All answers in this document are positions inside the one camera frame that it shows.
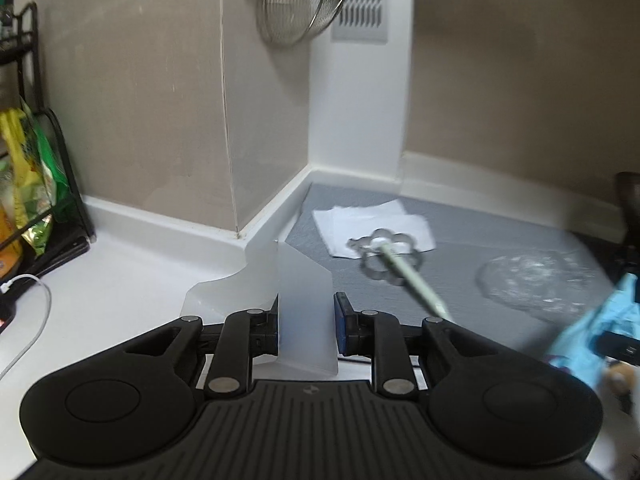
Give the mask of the translucent plastic box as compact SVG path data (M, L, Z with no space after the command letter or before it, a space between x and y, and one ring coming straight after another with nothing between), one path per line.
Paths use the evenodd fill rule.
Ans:
M333 278L329 270L285 242L247 254L235 274L195 285L181 313L206 324L228 315L278 306L278 354L255 361L258 379L329 380L338 373Z

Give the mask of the grey wall vent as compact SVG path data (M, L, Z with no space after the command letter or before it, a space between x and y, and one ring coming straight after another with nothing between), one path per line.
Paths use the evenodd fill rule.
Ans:
M386 0L344 0L331 26L334 42L386 44Z

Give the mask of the clear plastic wrap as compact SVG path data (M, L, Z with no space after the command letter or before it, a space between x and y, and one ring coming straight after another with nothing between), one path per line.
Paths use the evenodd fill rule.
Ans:
M600 307L614 285L590 252L529 250L493 258L478 270L483 296L532 318L570 325Z

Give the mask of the green toothbrush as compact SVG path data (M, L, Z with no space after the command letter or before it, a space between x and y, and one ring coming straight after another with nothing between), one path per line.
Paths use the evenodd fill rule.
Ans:
M398 271L400 276L409 284L414 292L426 303L427 307L438 318L442 318L448 322L454 319L449 312L446 302L440 298L434 289L422 278L420 273L413 269L412 266L395 252L390 242L383 242L378 246L378 251L390 262L390 264Z

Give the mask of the yellow green snack bag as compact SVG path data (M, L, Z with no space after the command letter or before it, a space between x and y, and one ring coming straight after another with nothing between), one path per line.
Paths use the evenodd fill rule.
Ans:
M1 112L1 221L6 232L36 257L44 255L54 222L70 196L70 185L42 125L30 107Z

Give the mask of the white paper napkin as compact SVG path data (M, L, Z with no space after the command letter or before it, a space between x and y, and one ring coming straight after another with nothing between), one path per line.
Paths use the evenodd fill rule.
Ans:
M312 218L326 249L335 258L359 259L360 255L348 247L348 242L370 236L378 229L410 236L418 252L436 248L427 220L420 214L408 214L400 200L367 207L314 210Z

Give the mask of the grey counter mat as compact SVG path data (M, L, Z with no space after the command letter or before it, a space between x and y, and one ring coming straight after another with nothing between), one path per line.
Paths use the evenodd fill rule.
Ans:
M289 245L331 271L338 292L346 292L357 310L391 313L401 323L419 325L426 310L407 289L373 281L359 263L332 257L322 242L312 215L335 206L374 206L392 200L390 194L353 188L311 185L300 217L288 234ZM487 298L478 286L477 273L498 257L560 252L585 265L590 278L589 304L600 304L612 292L622 272L618 247L607 240L538 226L494 214L404 198L410 214L420 214L431 227L436 247L423 258L421 274L442 297L461 326L507 347L542 358L561 325Z

